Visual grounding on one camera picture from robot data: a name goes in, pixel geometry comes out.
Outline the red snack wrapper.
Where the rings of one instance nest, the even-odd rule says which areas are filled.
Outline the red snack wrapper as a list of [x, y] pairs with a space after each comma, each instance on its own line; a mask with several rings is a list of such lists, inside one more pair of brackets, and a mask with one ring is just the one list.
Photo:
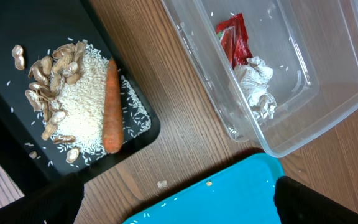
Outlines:
[[253, 56], [248, 45], [249, 37], [242, 13], [220, 22], [216, 26], [216, 34], [232, 68], [248, 64], [247, 59]]

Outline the pile of peanut shells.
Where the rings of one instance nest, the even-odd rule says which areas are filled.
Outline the pile of peanut shells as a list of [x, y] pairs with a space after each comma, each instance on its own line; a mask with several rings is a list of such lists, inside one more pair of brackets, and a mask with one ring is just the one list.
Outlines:
[[80, 150], [74, 147], [68, 151], [60, 152], [60, 143], [73, 143], [74, 136], [58, 136], [55, 140], [51, 137], [57, 132], [58, 124], [66, 117], [66, 111], [59, 105], [55, 105], [64, 84], [75, 84], [82, 77], [79, 63], [85, 55], [86, 42], [69, 43], [59, 46], [53, 52], [47, 52], [43, 58], [38, 58], [29, 68], [28, 77], [33, 81], [29, 83], [25, 91], [25, 97], [29, 101], [37, 117], [41, 119], [41, 140], [51, 141], [56, 145], [59, 153], [65, 153], [64, 161], [72, 166], [80, 158]]

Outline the pile of white rice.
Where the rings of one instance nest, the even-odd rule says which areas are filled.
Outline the pile of white rice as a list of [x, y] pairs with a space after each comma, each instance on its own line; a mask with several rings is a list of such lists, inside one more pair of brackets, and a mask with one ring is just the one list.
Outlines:
[[[85, 55], [79, 63], [82, 77], [75, 84], [64, 84], [55, 105], [66, 111], [65, 119], [58, 124], [51, 137], [74, 136], [73, 143], [60, 143], [60, 152], [79, 148], [83, 162], [92, 162], [107, 155], [102, 144], [104, 87], [108, 60], [92, 44], [86, 44]], [[149, 113], [135, 92], [129, 79], [119, 74], [119, 99], [122, 103], [124, 142], [127, 143], [151, 128]]]

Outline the white tissue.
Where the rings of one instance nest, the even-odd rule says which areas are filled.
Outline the white tissue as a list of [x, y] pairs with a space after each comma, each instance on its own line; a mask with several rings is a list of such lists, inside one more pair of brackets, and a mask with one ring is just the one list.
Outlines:
[[259, 56], [247, 58], [246, 65], [236, 65], [234, 73], [252, 114], [256, 120], [274, 119], [277, 102], [269, 93], [268, 82], [274, 70]]

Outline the orange carrot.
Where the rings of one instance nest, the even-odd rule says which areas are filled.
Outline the orange carrot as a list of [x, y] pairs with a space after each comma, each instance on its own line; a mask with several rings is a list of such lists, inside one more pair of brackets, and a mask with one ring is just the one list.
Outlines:
[[102, 142], [109, 154], [121, 150], [124, 142], [120, 79], [116, 62], [111, 58], [107, 66]]

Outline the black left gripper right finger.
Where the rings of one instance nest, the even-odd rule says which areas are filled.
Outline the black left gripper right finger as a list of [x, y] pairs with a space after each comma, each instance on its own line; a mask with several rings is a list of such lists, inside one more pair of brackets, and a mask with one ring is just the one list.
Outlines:
[[358, 224], [358, 214], [311, 188], [283, 176], [274, 204], [282, 224]]

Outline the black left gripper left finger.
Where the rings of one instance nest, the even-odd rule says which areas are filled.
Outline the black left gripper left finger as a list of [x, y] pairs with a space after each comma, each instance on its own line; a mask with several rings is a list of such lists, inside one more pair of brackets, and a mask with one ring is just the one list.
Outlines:
[[73, 223], [84, 199], [84, 183], [69, 174], [0, 208], [0, 223]]

